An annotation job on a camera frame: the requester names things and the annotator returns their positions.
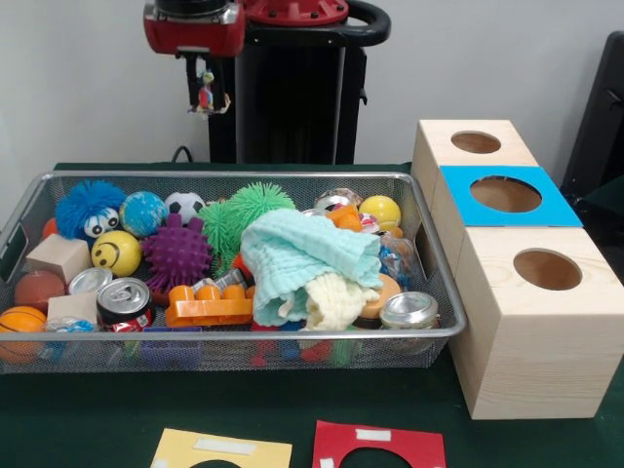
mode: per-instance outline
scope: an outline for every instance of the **yellow smiley face ball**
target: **yellow smiley face ball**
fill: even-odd
[[[382,231],[387,231],[401,224],[401,209],[397,202],[385,195],[367,198],[360,205],[360,213],[373,215]]]
[[[91,261],[94,266],[112,270],[116,276],[130,276],[140,264],[140,244],[125,231],[107,232],[94,243]]]

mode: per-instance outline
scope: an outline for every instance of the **blue globe ball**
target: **blue globe ball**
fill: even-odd
[[[165,202],[152,192],[129,195],[119,209],[121,225],[135,237],[156,234],[166,215]]]

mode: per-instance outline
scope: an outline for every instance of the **soccer ball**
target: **soccer ball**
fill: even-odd
[[[196,193],[172,193],[165,200],[167,213],[178,213],[182,216],[182,224],[188,224],[191,217],[196,217],[197,213],[206,206],[204,200]]]

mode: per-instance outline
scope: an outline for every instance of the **metal basket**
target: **metal basket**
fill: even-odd
[[[196,192],[205,200],[229,197],[255,181],[281,185],[301,210],[324,191],[349,187],[364,197],[387,195],[399,203],[402,228],[415,239],[426,274],[410,288],[439,302],[441,326],[421,331],[253,332],[238,327],[152,333],[0,333],[3,373],[108,371],[234,371],[333,368],[427,368],[465,315],[438,235],[417,182],[393,173],[53,172],[35,179],[0,234],[0,310],[13,306],[14,286],[28,270],[25,255],[40,239],[56,203],[84,179],[105,179],[130,194],[150,190],[162,198]],[[146,279],[146,268],[136,276]],[[163,325],[162,311],[154,325]]]

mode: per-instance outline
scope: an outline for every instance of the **wooden box with hole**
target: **wooden box with hole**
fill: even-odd
[[[538,167],[442,166],[432,217],[455,275],[467,226],[581,227]]]
[[[466,229],[450,343],[475,419],[593,417],[624,351],[624,288],[585,230]]]
[[[431,209],[441,166],[537,166],[508,120],[421,120],[411,175]]]

